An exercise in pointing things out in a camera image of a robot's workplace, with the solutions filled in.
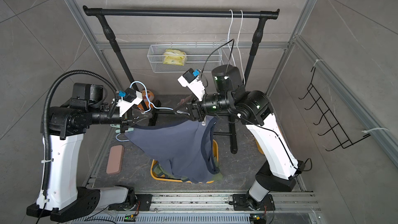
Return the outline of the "light blue wire hanger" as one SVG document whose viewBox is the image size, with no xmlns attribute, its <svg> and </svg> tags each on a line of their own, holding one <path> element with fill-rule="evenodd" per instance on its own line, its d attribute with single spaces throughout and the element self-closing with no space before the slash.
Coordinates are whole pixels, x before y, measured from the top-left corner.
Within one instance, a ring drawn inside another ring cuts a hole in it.
<svg viewBox="0 0 398 224">
<path fill-rule="evenodd" d="M 136 84 L 141 84 L 141 85 L 144 87 L 144 90 L 145 90 L 145 92 L 146 92 L 146 98 L 148 99 L 149 107 L 150 107 L 150 108 L 149 108 L 148 110 L 146 110 L 146 105 L 145 105 L 144 100 L 143 100 L 141 103 L 143 103 L 143 107 L 144 107 L 144 111 L 145 111 L 145 112 L 148 112 L 149 115 L 152 115 L 153 118 L 155 117 L 155 112 L 156 112 L 156 111 L 159 111 L 159 110 L 167 110 L 167 111 L 169 111 L 169 113 L 173 113 L 173 109 L 172 109 L 172 108 L 169 108 L 169 107 L 161 107 L 161 106 L 155 105 L 154 103 L 151 103 L 151 102 L 149 101 L 149 98 L 148 98 L 148 92 L 147 92 L 148 90 L 147 90 L 147 87 L 146 87 L 142 82 L 134 81 L 134 82 L 132 82 L 132 83 L 130 84 L 130 87 L 129 87 L 129 88 L 132 88 L 132 86 L 135 86 Z M 115 139 L 116 139 L 117 141 L 119 141 L 119 142 L 127 142 L 127 141 L 129 141 L 128 139 L 121 140 L 121 139 L 118 138 L 118 136 L 120 136 L 120 135 L 126 136 L 127 133 L 130 133 L 130 132 L 117 133 L 117 135 L 115 136 Z"/>
</svg>

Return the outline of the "green clothespin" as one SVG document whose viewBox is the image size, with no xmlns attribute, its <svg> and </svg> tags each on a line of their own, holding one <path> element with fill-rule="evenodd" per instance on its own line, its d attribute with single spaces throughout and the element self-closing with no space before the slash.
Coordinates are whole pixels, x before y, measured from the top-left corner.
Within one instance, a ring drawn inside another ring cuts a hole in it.
<svg viewBox="0 0 398 224">
<path fill-rule="evenodd" d="M 125 133 L 125 132 L 131 132 L 134 131 L 133 127 L 129 127 L 129 126 L 124 126 L 121 127 L 119 124 L 111 124 L 110 125 L 112 128 L 115 128 L 115 132 L 116 133 Z"/>
</svg>

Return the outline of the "navy blue tank top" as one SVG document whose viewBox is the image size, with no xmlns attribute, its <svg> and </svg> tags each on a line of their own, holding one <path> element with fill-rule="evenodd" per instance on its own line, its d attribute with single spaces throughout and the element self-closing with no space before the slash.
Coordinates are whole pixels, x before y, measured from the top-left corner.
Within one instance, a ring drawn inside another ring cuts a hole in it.
<svg viewBox="0 0 398 224">
<path fill-rule="evenodd" d="M 167 176 L 192 183 L 207 183 L 223 178 L 212 146 L 216 123 L 217 119 L 210 116 L 204 125 L 184 120 L 169 125 L 136 126 L 124 135 L 157 161 Z"/>
</svg>

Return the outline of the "green tank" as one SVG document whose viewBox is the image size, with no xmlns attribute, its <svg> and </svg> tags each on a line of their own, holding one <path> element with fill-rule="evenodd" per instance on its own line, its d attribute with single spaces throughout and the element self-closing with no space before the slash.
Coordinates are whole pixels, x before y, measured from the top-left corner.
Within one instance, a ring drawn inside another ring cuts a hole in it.
<svg viewBox="0 0 398 224">
<path fill-rule="evenodd" d="M 169 181 L 169 182 L 176 182 L 176 183 L 191 183 L 191 181 L 187 178 L 179 179 L 174 177 L 172 174 L 168 174 L 163 170 L 160 164 L 153 160 L 151 164 L 151 171 L 150 174 L 153 179 L 160 180 L 160 181 Z M 218 173 L 212 177 L 210 181 L 207 181 L 206 184 L 211 184 L 215 181 L 221 181 L 223 179 L 223 175 Z"/>
</svg>

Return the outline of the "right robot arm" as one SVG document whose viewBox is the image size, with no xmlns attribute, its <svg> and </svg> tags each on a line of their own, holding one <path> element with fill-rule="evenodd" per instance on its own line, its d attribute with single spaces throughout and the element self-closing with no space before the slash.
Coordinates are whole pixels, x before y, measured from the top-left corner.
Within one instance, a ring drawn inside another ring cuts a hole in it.
<svg viewBox="0 0 398 224">
<path fill-rule="evenodd" d="M 208 81 L 203 78 L 203 70 L 188 69 L 178 82 L 187 87 L 192 95 L 175 108 L 187 109 L 190 120 L 204 123 L 208 116 L 219 113 L 228 115 L 231 121 L 241 122 L 254 136 L 266 162 L 255 176 L 255 181 L 246 193 L 244 207 L 259 210 L 264 207 L 264 199 L 272 192 L 290 192 L 295 186 L 295 178 L 306 172 L 306 163 L 294 157 L 276 121 L 269 101 L 262 91 L 246 90 L 246 78 L 240 69 L 230 63 L 220 65 L 211 72 L 216 93 L 208 94 Z"/>
</svg>

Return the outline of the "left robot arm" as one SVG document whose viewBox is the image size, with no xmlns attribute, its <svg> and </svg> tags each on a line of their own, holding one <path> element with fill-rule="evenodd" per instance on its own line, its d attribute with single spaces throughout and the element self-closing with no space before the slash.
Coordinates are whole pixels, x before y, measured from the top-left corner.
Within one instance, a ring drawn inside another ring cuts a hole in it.
<svg viewBox="0 0 398 224">
<path fill-rule="evenodd" d="M 61 83 L 74 75 L 87 75 L 100 85 L 76 83 L 72 97 L 63 105 L 52 106 Z M 140 202 L 133 187 L 87 188 L 77 186 L 77 166 L 81 144 L 92 125 L 119 126 L 127 131 L 140 119 L 150 117 L 138 109 L 143 104 L 141 92 L 129 87 L 123 91 L 103 76 L 86 70 L 62 74 L 51 85 L 43 108 L 41 133 L 44 159 L 41 190 L 35 203 L 27 207 L 27 215 L 65 223 L 89 217 L 96 210 L 138 210 Z"/>
</svg>

